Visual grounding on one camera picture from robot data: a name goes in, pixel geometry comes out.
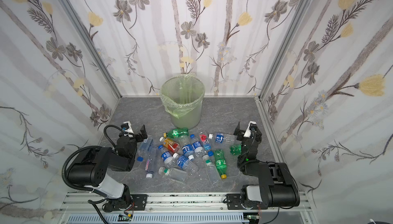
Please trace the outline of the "clear bottle blue cap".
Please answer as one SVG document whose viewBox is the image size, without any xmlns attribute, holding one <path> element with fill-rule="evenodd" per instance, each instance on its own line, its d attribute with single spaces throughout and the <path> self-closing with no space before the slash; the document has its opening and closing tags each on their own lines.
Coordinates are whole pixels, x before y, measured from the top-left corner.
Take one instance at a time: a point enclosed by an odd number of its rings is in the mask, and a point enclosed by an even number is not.
<svg viewBox="0 0 393 224">
<path fill-rule="evenodd" d="M 141 142 L 138 150 L 137 150 L 137 161 L 138 162 L 143 162 L 144 160 L 147 160 L 149 155 L 150 155 L 150 151 L 151 151 L 151 147 L 153 144 L 153 139 L 151 137 L 148 137 L 147 139 L 144 139 L 143 142 Z"/>
</svg>

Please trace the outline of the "crushed green bottle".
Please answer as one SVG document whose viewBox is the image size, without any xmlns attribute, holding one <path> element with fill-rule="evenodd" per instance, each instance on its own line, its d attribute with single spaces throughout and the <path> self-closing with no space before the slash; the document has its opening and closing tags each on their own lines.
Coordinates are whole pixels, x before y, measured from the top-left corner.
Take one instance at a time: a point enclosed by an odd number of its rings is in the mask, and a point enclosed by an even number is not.
<svg viewBox="0 0 393 224">
<path fill-rule="evenodd" d="M 241 155 L 242 154 L 242 145 L 241 144 L 237 144 L 237 145 L 233 145 L 230 147 L 230 153 L 232 155 Z"/>
</svg>

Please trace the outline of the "clear bottle pink label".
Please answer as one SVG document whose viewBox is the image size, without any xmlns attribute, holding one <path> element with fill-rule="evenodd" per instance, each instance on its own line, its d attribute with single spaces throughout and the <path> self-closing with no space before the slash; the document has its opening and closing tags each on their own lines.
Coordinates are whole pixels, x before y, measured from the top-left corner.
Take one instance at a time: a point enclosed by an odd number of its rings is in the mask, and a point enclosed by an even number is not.
<svg viewBox="0 0 393 224">
<path fill-rule="evenodd" d="M 152 179 L 156 174 L 158 160 L 158 148 L 157 146 L 153 146 L 145 165 L 145 177 L 147 179 Z"/>
</svg>

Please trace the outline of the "orange red tea bottle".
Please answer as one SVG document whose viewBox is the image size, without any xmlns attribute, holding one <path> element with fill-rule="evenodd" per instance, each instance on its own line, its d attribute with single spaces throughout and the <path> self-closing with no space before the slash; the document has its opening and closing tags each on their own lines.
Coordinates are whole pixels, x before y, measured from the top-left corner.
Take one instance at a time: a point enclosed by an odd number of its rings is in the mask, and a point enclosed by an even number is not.
<svg viewBox="0 0 393 224">
<path fill-rule="evenodd" d="M 160 138 L 160 142 L 171 153 L 177 153 L 179 148 L 180 148 L 180 145 L 177 142 L 175 142 L 172 139 L 170 139 L 170 138 L 161 137 Z"/>
</svg>

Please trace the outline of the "Fiji bottle pink flower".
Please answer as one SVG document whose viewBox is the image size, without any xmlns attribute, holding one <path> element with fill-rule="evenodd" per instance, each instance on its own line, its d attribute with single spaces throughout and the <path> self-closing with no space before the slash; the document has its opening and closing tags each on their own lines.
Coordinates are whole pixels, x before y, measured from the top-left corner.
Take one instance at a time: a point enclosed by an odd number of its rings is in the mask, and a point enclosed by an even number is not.
<svg viewBox="0 0 393 224">
<path fill-rule="evenodd" d="M 204 148 L 205 152 L 208 154 L 208 156 L 210 156 L 210 157 L 214 156 L 214 152 L 212 150 L 211 143 L 208 139 L 208 133 L 203 131 L 199 134 L 199 137 L 202 142 L 203 148 Z"/>
</svg>

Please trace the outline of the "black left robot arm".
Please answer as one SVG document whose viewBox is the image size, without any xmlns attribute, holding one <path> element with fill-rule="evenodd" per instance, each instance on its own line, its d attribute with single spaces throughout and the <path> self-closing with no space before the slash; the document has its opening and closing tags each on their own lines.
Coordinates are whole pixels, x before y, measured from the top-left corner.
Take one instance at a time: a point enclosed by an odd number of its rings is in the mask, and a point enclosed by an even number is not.
<svg viewBox="0 0 393 224">
<path fill-rule="evenodd" d="M 130 122 L 114 126 L 119 137 L 113 142 L 107 134 L 107 125 L 103 134 L 111 143 L 110 147 L 86 146 L 76 150 L 64 162 L 61 169 L 63 182 L 70 188 L 98 194 L 101 200 L 89 200 L 98 214 L 113 211 L 143 211 L 147 202 L 146 194 L 131 194 L 126 184 L 120 183 L 108 175 L 107 171 L 130 172 L 137 158 L 138 144 L 147 139 L 145 126 L 138 133 L 133 132 Z"/>
</svg>

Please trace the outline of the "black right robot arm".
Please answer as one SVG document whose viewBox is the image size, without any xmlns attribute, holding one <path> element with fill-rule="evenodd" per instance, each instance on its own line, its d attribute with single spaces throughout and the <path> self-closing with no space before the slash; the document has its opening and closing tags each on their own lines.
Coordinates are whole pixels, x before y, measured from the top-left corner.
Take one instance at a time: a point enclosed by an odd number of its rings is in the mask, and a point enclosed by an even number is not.
<svg viewBox="0 0 393 224">
<path fill-rule="evenodd" d="M 262 142 L 262 132 L 257 124 L 251 121 L 245 130 L 237 125 L 233 135 L 241 142 L 241 153 L 236 162 L 238 170 L 258 179 L 258 184 L 242 187 L 241 205 L 245 209 L 258 207 L 262 210 L 269 207 L 288 209 L 299 206 L 299 189 L 287 164 L 257 159 L 258 147 Z"/>
</svg>

